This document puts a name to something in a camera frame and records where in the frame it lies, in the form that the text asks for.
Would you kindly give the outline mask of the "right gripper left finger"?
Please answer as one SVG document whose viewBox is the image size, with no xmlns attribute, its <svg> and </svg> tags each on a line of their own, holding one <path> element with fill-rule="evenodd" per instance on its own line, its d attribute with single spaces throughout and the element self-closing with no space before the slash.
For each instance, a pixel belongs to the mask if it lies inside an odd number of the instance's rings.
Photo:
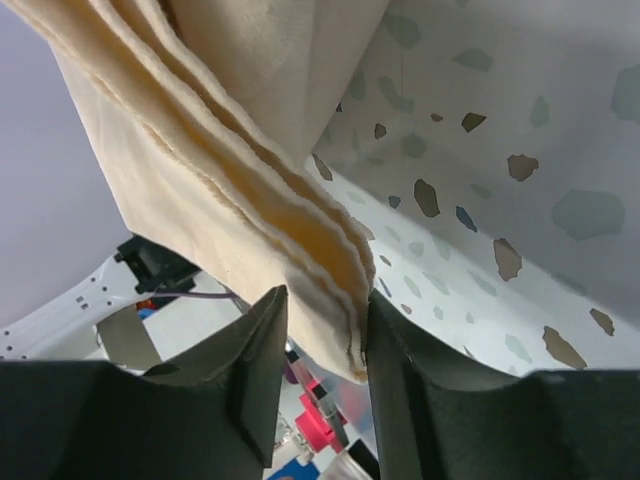
<svg viewBox="0 0 640 480">
<path fill-rule="evenodd" d="M 285 287 L 141 375 L 107 361 L 1 365 L 5 479 L 259 479 L 272 464 Z"/>
</svg>

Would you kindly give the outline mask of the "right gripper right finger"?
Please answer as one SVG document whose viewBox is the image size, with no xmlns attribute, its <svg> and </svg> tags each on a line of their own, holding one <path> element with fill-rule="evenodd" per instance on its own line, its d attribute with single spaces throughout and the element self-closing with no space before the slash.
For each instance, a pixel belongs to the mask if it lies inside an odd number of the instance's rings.
<svg viewBox="0 0 640 480">
<path fill-rule="evenodd" d="M 486 366 L 370 297 L 366 358 L 385 479 L 635 479 L 639 374 Z"/>
</svg>

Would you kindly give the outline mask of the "beige cloth mat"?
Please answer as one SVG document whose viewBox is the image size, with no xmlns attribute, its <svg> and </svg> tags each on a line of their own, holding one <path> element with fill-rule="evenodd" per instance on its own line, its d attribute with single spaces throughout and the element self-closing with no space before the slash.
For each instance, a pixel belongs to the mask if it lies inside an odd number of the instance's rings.
<svg viewBox="0 0 640 480">
<path fill-rule="evenodd" d="M 12 1 L 50 46 L 134 233 L 247 302 L 284 285 L 288 332 L 367 379 L 375 266 L 305 162 L 383 1 Z"/>
</svg>

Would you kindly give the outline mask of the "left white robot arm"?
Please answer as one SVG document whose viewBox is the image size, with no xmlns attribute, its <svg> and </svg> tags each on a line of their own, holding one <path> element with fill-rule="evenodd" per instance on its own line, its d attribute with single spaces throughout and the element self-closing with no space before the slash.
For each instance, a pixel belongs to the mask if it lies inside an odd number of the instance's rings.
<svg viewBox="0 0 640 480">
<path fill-rule="evenodd" d="M 185 292 L 200 269 L 178 255 L 135 235 L 117 247 L 94 272 L 49 303 L 1 329 L 1 358 L 42 358 L 85 327 L 145 301 L 159 292 Z"/>
</svg>

